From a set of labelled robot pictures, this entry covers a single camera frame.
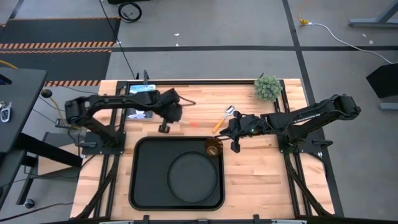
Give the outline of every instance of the black desk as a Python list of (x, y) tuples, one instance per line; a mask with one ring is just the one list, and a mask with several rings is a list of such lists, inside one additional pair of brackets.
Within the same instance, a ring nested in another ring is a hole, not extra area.
[[(0, 101), (5, 101), (6, 104), (12, 102), (10, 121), (7, 123), (0, 122), (1, 209), (12, 186), (9, 183), (14, 181), (20, 165), (34, 167), (37, 163), (37, 158), (28, 156), (26, 152), (44, 156), (73, 167), (81, 167), (82, 158), (21, 133), (43, 88), (47, 72), (0, 67), (0, 74), (12, 81), (11, 85), (0, 85)], [(31, 183), (32, 179), (27, 181), (25, 185), (28, 185), (29, 188)]]

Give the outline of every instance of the black tray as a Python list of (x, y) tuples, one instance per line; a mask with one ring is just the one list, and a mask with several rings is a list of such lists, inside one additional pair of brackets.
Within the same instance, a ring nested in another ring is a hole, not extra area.
[(207, 138), (140, 139), (131, 171), (131, 206), (136, 210), (219, 209), (225, 199), (223, 154), (208, 156)]

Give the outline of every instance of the potted plant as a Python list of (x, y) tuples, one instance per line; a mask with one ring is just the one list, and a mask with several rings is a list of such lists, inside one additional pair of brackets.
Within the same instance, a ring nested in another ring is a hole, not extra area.
[(259, 100), (275, 102), (280, 96), (283, 88), (275, 77), (263, 77), (263, 75), (264, 74), (261, 74), (260, 77), (254, 81), (254, 94)]

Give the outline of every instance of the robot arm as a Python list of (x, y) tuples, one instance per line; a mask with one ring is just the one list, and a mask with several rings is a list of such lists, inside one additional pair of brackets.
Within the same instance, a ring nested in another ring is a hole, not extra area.
[(239, 138), (262, 134), (283, 135), (284, 142), (296, 146), (309, 133), (328, 123), (339, 120), (355, 119), (361, 108), (356, 106), (354, 99), (346, 95), (333, 95), (314, 105), (291, 113), (241, 114), (234, 112), (234, 118), (229, 120), (228, 127), (220, 131), (220, 136), (233, 140), (231, 149), (240, 152)]
[(170, 128), (167, 123), (181, 119), (182, 107), (179, 101), (180, 97), (174, 89), (163, 94), (156, 90), (126, 96), (82, 96), (65, 102), (65, 114), (69, 124), (84, 126), (99, 135), (104, 145), (115, 147), (118, 144), (118, 133), (114, 127), (105, 126), (93, 118), (97, 111), (116, 108), (153, 111), (164, 119), (159, 132), (168, 133)]

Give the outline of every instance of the orange warning stripe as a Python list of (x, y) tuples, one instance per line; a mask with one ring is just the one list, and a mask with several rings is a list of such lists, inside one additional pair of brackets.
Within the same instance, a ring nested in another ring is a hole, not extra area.
[(112, 47), (113, 41), (99, 42), (53, 42), (0, 44), (0, 49), (59, 49), (75, 47)]
[[(10, 21), (26, 21), (26, 20), (73, 20), (73, 19), (106, 19), (106, 17), (71, 17), (71, 18), (14, 18)], [(120, 19), (120, 17), (109, 17), (108, 19)]]
[(54, 53), (90, 53), (90, 52), (109, 52), (112, 50), (96, 49), (96, 50), (13, 50), (0, 51), (0, 54), (54, 54)]
[(101, 80), (67, 80), (67, 81), (47, 81), (44, 86), (56, 87), (56, 86), (98, 86)]

